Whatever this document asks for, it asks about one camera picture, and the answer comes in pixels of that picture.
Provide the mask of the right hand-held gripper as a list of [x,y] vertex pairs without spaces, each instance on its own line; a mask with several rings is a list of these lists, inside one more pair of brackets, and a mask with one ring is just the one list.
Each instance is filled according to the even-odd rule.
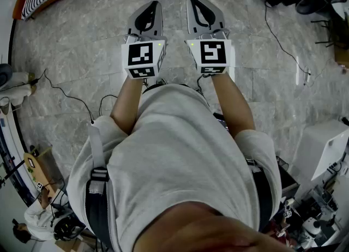
[[187,0],[188,51],[199,74],[224,74],[231,66],[232,43],[223,12],[208,0]]

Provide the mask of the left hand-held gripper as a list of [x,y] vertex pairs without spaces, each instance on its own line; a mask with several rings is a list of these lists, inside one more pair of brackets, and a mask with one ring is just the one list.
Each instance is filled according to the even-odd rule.
[[122,66],[131,79],[157,77],[166,55],[162,6],[151,1],[128,19],[125,44],[121,46]]

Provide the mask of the person's right forearm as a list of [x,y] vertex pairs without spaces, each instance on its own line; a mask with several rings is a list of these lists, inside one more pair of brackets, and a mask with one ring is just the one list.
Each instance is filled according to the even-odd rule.
[[255,130],[250,107],[229,74],[214,75],[212,81],[231,136],[235,138],[241,131]]

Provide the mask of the person's left forearm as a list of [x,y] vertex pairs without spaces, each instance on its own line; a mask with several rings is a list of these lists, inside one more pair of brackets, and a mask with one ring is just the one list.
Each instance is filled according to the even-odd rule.
[[136,123],[142,86],[141,79],[127,77],[110,114],[118,127],[128,135]]

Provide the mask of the black waist pack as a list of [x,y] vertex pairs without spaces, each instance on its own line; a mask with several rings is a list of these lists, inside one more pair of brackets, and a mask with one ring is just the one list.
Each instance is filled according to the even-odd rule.
[[219,121],[219,123],[220,123],[227,131],[229,131],[228,126],[227,126],[227,124],[226,124],[226,121],[225,121],[225,119],[224,119],[224,116],[223,116],[222,114],[214,112],[214,113],[213,113],[213,116]]

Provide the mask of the person's grey shirt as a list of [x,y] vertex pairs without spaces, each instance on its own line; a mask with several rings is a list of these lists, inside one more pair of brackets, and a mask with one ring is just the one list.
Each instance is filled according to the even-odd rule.
[[281,179],[267,134],[245,130],[233,138],[200,94],[164,85],[142,95],[130,135],[109,116],[94,121],[67,192],[83,223],[88,203],[106,195],[103,241],[132,252],[156,217],[183,202],[204,203],[258,230],[279,209]]

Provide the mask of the white cabinet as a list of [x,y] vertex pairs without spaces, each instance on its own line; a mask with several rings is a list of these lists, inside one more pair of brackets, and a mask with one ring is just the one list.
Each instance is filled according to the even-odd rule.
[[293,164],[312,181],[342,158],[348,139],[349,126],[334,119],[308,126],[302,133]]

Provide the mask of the light wooden board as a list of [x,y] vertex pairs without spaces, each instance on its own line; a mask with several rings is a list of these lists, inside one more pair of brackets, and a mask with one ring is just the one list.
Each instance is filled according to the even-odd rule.
[[52,178],[44,163],[40,161],[42,158],[42,154],[38,157],[35,157],[30,153],[24,153],[23,155],[26,169],[32,178],[35,189],[38,192],[41,192],[46,188],[48,191],[48,197],[53,198],[58,189],[57,182]]

